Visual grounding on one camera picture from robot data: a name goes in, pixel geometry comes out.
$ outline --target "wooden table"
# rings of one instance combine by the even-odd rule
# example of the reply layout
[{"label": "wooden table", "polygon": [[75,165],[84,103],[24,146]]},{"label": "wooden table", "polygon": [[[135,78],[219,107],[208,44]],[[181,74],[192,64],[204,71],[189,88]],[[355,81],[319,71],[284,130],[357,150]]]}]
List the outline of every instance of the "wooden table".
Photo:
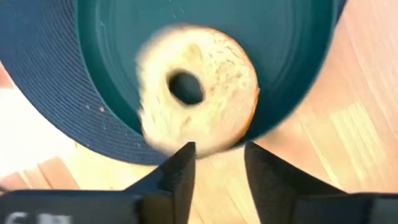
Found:
[{"label": "wooden table", "polygon": [[[257,143],[348,192],[398,192],[397,12],[396,0],[350,0],[315,86],[289,119]],[[30,149],[40,150],[40,144],[46,141]],[[154,168],[76,144],[67,151],[0,184],[123,189]],[[6,156],[1,149],[0,155]],[[197,162],[190,223],[259,223],[241,149]]]}]

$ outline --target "woven placemat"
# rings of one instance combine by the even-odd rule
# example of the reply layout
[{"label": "woven placemat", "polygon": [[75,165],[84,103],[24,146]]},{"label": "woven placemat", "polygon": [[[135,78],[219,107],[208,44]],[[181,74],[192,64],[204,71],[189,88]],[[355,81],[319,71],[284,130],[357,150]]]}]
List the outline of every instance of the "woven placemat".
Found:
[{"label": "woven placemat", "polygon": [[0,60],[35,108],[82,146],[137,164],[165,160],[105,108],[91,84],[75,35],[74,0],[1,1]]}]

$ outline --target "bagel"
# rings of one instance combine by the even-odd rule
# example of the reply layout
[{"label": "bagel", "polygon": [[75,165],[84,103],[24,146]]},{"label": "bagel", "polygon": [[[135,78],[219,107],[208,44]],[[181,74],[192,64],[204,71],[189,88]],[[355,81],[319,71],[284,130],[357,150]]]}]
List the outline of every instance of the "bagel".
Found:
[{"label": "bagel", "polygon": [[[175,72],[191,73],[203,101],[186,105],[169,90]],[[233,146],[251,124],[259,94],[257,76],[244,50],[217,30],[179,26],[163,30],[137,56],[143,136],[171,155],[195,142],[203,157]]]}]

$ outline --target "bagel hole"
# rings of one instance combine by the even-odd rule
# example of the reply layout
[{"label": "bagel hole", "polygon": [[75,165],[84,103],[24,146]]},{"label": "bagel hole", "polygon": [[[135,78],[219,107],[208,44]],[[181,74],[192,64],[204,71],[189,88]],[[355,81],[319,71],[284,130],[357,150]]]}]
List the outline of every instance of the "bagel hole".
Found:
[{"label": "bagel hole", "polygon": [[168,86],[171,94],[186,105],[197,105],[203,101],[200,82],[191,73],[174,72],[169,78]]}]

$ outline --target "teal plate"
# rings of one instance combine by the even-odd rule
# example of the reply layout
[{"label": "teal plate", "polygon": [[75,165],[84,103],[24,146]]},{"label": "teal plate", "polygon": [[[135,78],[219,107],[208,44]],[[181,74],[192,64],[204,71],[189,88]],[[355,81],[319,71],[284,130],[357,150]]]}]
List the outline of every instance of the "teal plate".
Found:
[{"label": "teal plate", "polygon": [[81,53],[98,93],[123,123],[141,133],[136,55],[167,26],[212,27],[236,40],[251,59],[260,95],[240,142],[286,118],[312,86],[337,17],[334,0],[79,0]]}]

